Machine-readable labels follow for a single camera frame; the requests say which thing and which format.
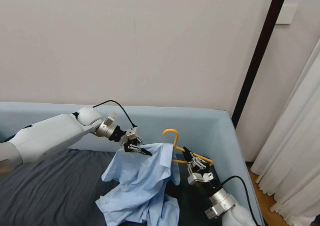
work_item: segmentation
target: black metal pole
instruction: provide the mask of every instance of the black metal pole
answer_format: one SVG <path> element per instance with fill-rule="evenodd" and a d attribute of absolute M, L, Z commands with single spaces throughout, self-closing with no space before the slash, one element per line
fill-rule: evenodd
<path fill-rule="evenodd" d="M 262 31 L 260 33 L 248 68 L 248 72 L 246 73 L 245 80 L 243 82 L 238 100 L 233 111 L 232 122 L 235 128 L 237 127 L 241 113 L 246 104 L 250 89 L 252 87 L 252 84 L 254 83 L 260 63 L 262 61 L 262 58 L 264 57 L 268 42 L 276 25 L 284 1 L 285 0 L 272 0 L 271 2 L 268 14 L 264 21 Z"/>

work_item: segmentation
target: white curtain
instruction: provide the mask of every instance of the white curtain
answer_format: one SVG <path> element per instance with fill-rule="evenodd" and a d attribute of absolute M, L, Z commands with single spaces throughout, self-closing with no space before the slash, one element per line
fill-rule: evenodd
<path fill-rule="evenodd" d="M 320 214 L 320 41 L 251 171 L 289 225 Z"/>

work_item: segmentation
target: light blue shirt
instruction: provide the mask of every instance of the light blue shirt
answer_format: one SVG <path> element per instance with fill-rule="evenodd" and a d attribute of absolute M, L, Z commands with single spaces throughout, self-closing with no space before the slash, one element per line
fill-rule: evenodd
<path fill-rule="evenodd" d="M 142 145 L 152 153 L 146 156 L 119 149 L 102 175 L 103 181 L 112 179 L 119 185 L 96 201 L 108 226 L 123 221 L 143 223 L 148 226 L 176 226 L 179 205 L 175 198 L 165 195 L 165 185 L 172 180 L 180 183 L 180 173 L 173 145 L 155 143 Z"/>

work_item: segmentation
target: light blue headboard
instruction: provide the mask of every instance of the light blue headboard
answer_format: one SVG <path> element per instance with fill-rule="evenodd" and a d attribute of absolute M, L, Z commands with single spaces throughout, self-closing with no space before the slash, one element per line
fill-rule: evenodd
<path fill-rule="evenodd" d="M 41 120 L 63 114 L 73 113 L 84 105 L 15 103 L 0 102 L 0 140 L 15 134 L 21 128 Z M 128 129 L 130 123 L 117 106 L 100 106 L 102 115 L 117 113 L 116 123 L 122 129 Z M 174 135 L 162 132 L 174 128 L 179 132 L 177 145 L 211 158 L 221 181 L 232 175 L 241 176 L 248 186 L 252 208 L 258 222 L 262 223 L 261 212 L 257 204 L 253 186 L 239 147 L 234 126 L 226 111 L 199 108 L 173 107 L 125 107 L 144 144 L 156 142 L 172 143 Z M 119 145 L 86 135 L 72 148 L 97 151 L 116 151 Z M 248 207 L 245 191 L 240 181 L 234 179 L 226 184 L 225 189 L 234 195 L 243 206 Z"/>

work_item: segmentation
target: white wall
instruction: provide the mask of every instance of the white wall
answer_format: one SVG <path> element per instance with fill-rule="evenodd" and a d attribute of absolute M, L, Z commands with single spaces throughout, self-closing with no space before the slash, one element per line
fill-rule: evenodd
<path fill-rule="evenodd" d="M 237 126 L 247 161 L 263 147 L 320 38 L 320 0 L 298 3 L 291 25 L 276 25 Z"/>
<path fill-rule="evenodd" d="M 0 100 L 112 98 L 232 113 L 270 2 L 0 0 Z M 260 148 L 320 33 L 315 5 L 320 0 L 299 7 L 291 26 L 276 28 L 238 127 L 246 160 Z M 262 100 L 261 92 L 269 94 Z"/>

